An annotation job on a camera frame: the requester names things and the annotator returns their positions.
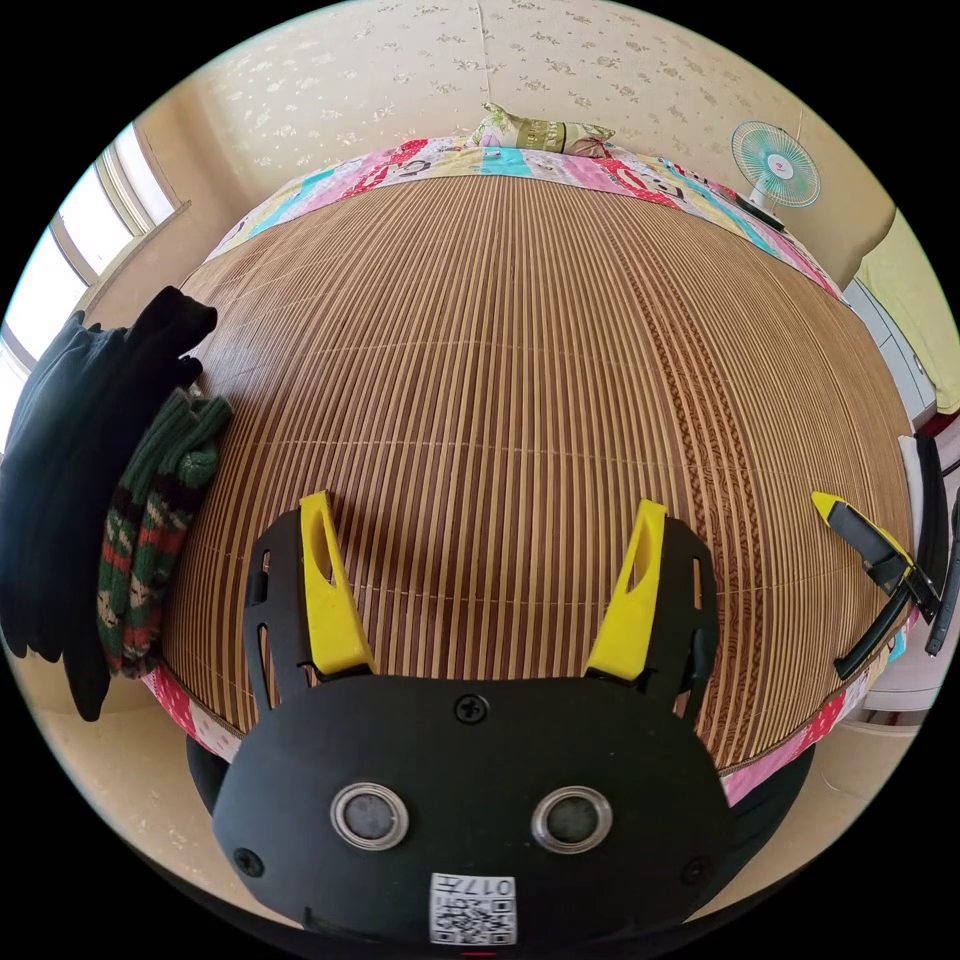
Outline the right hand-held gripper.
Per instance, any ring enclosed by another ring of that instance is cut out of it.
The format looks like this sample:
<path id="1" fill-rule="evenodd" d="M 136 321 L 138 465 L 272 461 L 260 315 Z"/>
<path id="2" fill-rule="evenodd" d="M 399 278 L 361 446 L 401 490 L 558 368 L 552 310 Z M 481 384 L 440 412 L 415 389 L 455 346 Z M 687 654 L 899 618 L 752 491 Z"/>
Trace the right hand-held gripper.
<path id="1" fill-rule="evenodd" d="M 842 498 L 814 491 L 811 499 L 828 528 L 858 554 L 867 577 L 887 596 L 862 637 L 834 660 L 838 678 L 850 679 L 866 663 L 909 604 L 931 627 L 926 652 L 938 656 L 959 591 L 959 548 L 938 547 L 949 532 L 958 531 L 958 507 L 948 506 L 944 487 L 935 485 L 923 500 L 917 555 Z"/>

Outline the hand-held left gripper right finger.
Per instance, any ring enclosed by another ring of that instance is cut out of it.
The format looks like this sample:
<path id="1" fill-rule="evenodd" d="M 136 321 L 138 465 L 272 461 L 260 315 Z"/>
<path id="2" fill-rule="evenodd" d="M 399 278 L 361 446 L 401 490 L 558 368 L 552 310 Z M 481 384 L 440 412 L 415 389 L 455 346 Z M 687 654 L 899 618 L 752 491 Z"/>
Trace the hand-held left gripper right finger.
<path id="1" fill-rule="evenodd" d="M 586 662 L 586 672 L 636 681 L 652 645 L 667 509 L 640 502 L 623 565 Z"/>

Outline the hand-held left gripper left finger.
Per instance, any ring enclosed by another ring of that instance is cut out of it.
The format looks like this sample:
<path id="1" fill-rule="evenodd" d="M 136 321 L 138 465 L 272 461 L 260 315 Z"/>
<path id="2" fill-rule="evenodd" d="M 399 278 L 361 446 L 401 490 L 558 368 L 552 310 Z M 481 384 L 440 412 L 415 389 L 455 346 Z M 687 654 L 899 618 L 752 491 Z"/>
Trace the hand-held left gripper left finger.
<path id="1" fill-rule="evenodd" d="M 300 502 L 304 605 L 310 659 L 320 676 L 374 674 L 376 667 L 341 555 L 329 494 Z"/>

